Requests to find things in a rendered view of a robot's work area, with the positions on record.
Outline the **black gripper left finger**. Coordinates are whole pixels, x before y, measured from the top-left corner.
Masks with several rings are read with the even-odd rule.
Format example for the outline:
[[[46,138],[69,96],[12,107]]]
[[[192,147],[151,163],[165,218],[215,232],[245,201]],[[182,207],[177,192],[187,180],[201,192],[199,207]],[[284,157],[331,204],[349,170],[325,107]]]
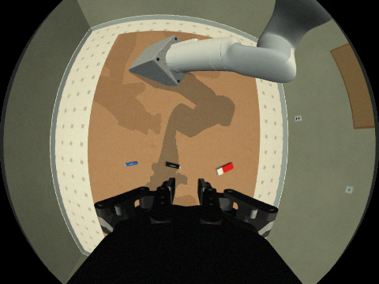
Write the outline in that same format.
[[[103,232],[109,234],[118,222],[150,210],[151,224],[173,223],[171,205],[174,194],[175,177],[170,177],[156,191],[142,186],[96,202],[94,207]],[[139,200],[140,205],[135,207],[136,200]]]

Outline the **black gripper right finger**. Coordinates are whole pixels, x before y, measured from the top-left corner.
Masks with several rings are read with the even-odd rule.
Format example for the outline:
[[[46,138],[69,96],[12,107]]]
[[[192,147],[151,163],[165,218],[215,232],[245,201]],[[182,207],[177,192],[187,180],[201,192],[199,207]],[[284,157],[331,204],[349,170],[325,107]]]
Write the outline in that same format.
[[[255,226],[262,237],[267,237],[278,213],[277,207],[233,189],[216,192],[204,178],[198,178],[197,194],[202,205],[200,223],[204,224],[221,225],[225,213]],[[233,208],[234,202],[238,210]]]

